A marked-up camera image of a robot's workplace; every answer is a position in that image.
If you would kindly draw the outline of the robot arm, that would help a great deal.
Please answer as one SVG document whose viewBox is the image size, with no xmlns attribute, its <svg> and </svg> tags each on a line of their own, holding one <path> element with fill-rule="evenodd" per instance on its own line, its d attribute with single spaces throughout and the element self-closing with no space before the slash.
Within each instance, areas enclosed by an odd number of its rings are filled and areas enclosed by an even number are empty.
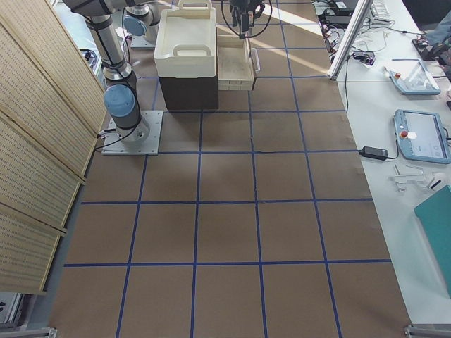
<svg viewBox="0 0 451 338">
<path fill-rule="evenodd" d="M 142 6 L 145 1 L 65 1 L 69 9 L 85 19 L 101 56 L 107 89 L 104 105 L 116 124 L 119 142 L 133 143 L 145 133 L 136 95 L 137 78 L 126 61 L 113 28 L 112 14 Z"/>
<path fill-rule="evenodd" d="M 240 39 L 253 38 L 251 28 L 255 20 L 264 12 L 263 1 L 229 1 L 231 21 L 227 21 L 223 1 L 221 15 L 230 31 Z M 123 9 L 121 27 L 124 32 L 125 44 L 131 39 L 133 49 L 153 49 L 156 45 L 160 12 L 153 1 Z"/>
</svg>

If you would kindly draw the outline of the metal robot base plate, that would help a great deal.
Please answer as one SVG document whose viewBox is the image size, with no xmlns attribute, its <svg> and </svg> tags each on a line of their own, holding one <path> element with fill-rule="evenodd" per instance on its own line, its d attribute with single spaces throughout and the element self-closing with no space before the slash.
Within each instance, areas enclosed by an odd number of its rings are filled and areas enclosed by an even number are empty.
<svg viewBox="0 0 451 338">
<path fill-rule="evenodd" d="M 104 144 L 98 151 L 108 156 L 157 155 L 163 111 L 141 111 L 141 116 L 142 119 L 133 132 L 118 129 L 113 118 L 110 118 L 109 125 L 104 130 Z"/>
</svg>

